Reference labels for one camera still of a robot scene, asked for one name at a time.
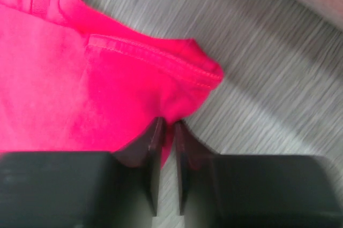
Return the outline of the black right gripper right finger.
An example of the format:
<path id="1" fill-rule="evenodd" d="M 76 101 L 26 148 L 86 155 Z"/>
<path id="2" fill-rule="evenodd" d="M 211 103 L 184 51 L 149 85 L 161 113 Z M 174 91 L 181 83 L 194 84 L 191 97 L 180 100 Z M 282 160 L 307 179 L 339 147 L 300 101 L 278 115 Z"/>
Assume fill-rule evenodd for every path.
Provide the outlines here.
<path id="1" fill-rule="evenodd" d="M 228 155 L 174 126 L 185 227 L 342 227 L 342 204 L 313 155 Z"/>

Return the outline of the bright pink t shirt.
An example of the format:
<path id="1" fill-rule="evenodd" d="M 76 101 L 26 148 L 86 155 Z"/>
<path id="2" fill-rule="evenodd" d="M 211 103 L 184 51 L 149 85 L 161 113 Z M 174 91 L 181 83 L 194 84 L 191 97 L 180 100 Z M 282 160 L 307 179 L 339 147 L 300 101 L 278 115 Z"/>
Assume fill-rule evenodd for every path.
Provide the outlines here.
<path id="1" fill-rule="evenodd" d="M 195 40 L 138 33 L 82 0 L 1 0 L 1 152 L 117 151 L 222 79 Z"/>

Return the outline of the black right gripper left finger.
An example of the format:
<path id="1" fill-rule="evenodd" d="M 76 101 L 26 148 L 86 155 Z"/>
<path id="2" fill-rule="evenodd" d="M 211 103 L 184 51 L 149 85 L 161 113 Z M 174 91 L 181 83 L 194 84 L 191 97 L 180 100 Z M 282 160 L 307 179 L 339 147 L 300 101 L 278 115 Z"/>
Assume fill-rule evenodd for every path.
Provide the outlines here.
<path id="1" fill-rule="evenodd" d="M 157 214 L 164 119 L 106 151 L 1 155 L 1 227 L 151 227 Z"/>

